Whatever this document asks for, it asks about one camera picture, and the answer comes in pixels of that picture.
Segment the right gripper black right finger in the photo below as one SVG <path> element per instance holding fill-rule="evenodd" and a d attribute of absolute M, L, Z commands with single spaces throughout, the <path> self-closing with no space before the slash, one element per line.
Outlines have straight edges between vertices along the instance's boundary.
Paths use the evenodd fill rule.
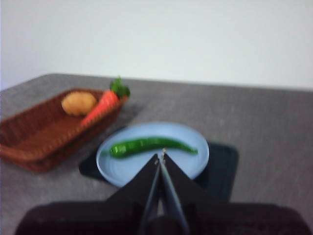
<path fill-rule="evenodd" d="M 166 150 L 161 154 L 161 178 L 166 212 L 181 225 L 184 235 L 203 235 L 204 228 L 198 208 L 219 204 L 220 201 L 191 180 Z"/>

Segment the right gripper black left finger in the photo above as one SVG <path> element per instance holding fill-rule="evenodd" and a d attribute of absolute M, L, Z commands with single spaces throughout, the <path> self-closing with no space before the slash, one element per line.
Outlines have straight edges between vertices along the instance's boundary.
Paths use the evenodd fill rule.
<path fill-rule="evenodd" d="M 142 218 L 153 184 L 158 180 L 158 168 L 159 159 L 157 154 L 154 154 L 131 181 L 106 200 L 109 206 L 107 216 L 111 220 Z"/>

